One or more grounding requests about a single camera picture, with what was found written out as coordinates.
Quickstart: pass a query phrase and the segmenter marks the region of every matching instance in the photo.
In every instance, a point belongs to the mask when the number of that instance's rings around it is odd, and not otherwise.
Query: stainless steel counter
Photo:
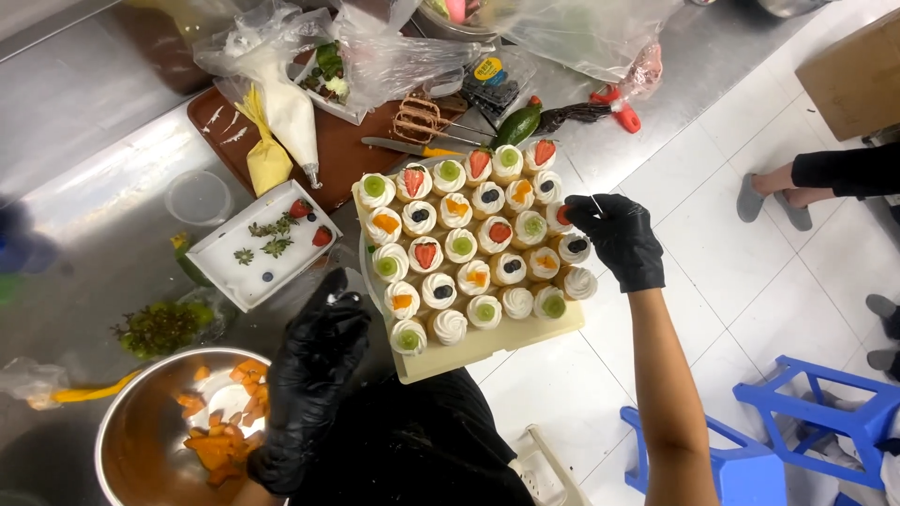
[[[591,126],[566,124],[554,136],[562,140],[584,183],[571,191],[607,191],[617,185],[805,22],[772,18],[750,0],[724,0],[708,8],[689,5],[676,13],[661,37],[663,85],[650,100],[634,103],[642,131],[629,135],[604,120]],[[6,147],[0,161],[14,163],[0,167],[0,193],[17,200],[34,229],[60,251],[48,271],[25,276],[13,301],[0,305],[0,366],[15,357],[31,357],[65,366],[77,383],[96,384],[115,381],[138,365],[120,349],[109,327],[121,322],[125,312],[177,298],[192,287],[172,259],[168,238],[185,226],[163,205],[168,181],[186,170],[210,170],[228,182],[236,211],[250,202],[187,120],[185,104],[168,111],[178,95],[146,69],[126,62],[126,50],[114,50],[108,40],[114,28],[104,23],[85,20],[0,64],[0,76],[19,78],[15,83],[0,79],[0,90],[7,92],[0,94],[4,117],[22,119],[3,126]],[[100,42],[98,32],[105,33]],[[73,46],[79,39],[94,43]],[[105,68],[90,59],[98,50],[112,51],[121,67]],[[131,86],[139,99],[137,118],[121,109],[135,104],[112,87],[95,89],[88,97],[100,105],[92,112],[82,110],[84,97],[54,95],[65,92],[57,86],[60,79],[84,78],[78,68],[60,61],[100,69],[118,79],[119,86]],[[533,83],[547,107],[583,101],[598,87],[553,62],[539,64]],[[35,72],[46,68],[57,73]],[[44,107],[48,100],[65,105],[75,117],[60,119]],[[104,123],[97,110],[117,114]],[[84,123],[79,113],[90,113],[91,121]],[[153,117],[157,119],[125,135],[136,122]],[[485,127],[477,113],[464,120]],[[87,131],[81,129],[85,124]],[[90,150],[98,144],[108,147]],[[345,244],[357,251],[359,224],[352,206],[333,218],[346,234]],[[271,356],[284,323],[298,309],[298,290],[289,285],[263,307],[242,315],[224,343]],[[373,328],[383,332],[377,323]],[[386,343],[383,335],[372,341]],[[378,369],[382,362],[373,363]],[[108,404],[33,411],[0,394],[0,490],[29,492],[53,505],[106,504],[95,482],[92,449]]]

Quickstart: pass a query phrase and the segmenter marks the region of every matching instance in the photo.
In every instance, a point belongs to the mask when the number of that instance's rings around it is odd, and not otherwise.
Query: strawberry
[[[425,169],[423,167],[412,166],[403,170],[403,184],[406,185],[406,193],[410,197],[415,197],[419,194],[419,188],[422,186],[423,181],[425,181]]]
[[[478,179],[482,176],[484,168],[491,162],[491,150],[488,148],[478,148],[469,153],[469,167],[472,168],[472,179]]]
[[[571,206],[568,205],[568,204],[566,204],[566,205],[561,205],[560,208],[559,208],[559,210],[556,212],[556,220],[557,220],[563,227],[568,227],[569,225],[572,224],[572,222],[569,221],[569,219],[565,217],[565,212],[568,211],[570,207],[571,207]]]
[[[512,229],[506,223],[494,223],[488,230],[488,237],[497,244],[503,244],[511,235]]]
[[[325,225],[320,226],[316,229],[316,235],[312,236],[312,245],[315,247],[322,247],[331,242],[331,230]]]
[[[310,203],[306,202],[303,199],[297,199],[293,201],[291,204],[291,210],[288,211],[293,218],[303,218],[310,212],[312,212],[312,206]]]
[[[413,250],[413,255],[415,255],[418,264],[422,266],[423,269],[431,268],[431,262],[435,261],[436,254],[437,244],[434,242],[417,244],[416,248]]]
[[[556,153],[556,145],[552,140],[543,139],[535,146],[535,163],[542,166]]]

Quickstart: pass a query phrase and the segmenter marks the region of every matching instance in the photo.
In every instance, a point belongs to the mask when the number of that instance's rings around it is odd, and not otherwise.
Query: black glove
[[[650,212],[619,194],[570,195],[565,217],[585,233],[597,256],[613,272],[622,293],[663,288],[662,245],[650,228]]]
[[[346,289],[344,269],[325,277],[288,323],[269,367],[265,444],[250,454],[247,473],[273,495],[288,497],[300,489],[306,466],[335,419],[342,387],[369,346],[371,318],[362,309],[362,297],[345,294]]]

